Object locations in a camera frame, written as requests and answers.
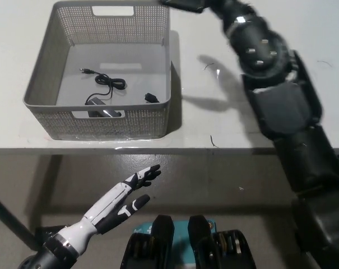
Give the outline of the white and black left hand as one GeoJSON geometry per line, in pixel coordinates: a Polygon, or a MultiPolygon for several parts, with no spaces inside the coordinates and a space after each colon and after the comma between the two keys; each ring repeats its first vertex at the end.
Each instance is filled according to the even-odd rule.
{"type": "Polygon", "coordinates": [[[93,224],[97,233],[105,234],[114,229],[150,200],[150,196],[144,194],[128,204],[124,203],[132,192],[150,186],[151,181],[161,174],[159,169],[157,164],[134,173],[116,184],[85,213],[85,218],[93,224]]]}

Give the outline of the white and black right hand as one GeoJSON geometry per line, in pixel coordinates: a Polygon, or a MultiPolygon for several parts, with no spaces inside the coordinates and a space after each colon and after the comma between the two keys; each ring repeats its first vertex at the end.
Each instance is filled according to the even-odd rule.
{"type": "Polygon", "coordinates": [[[159,0],[159,3],[182,11],[192,13],[202,13],[208,8],[212,1],[210,0],[159,0]]]}

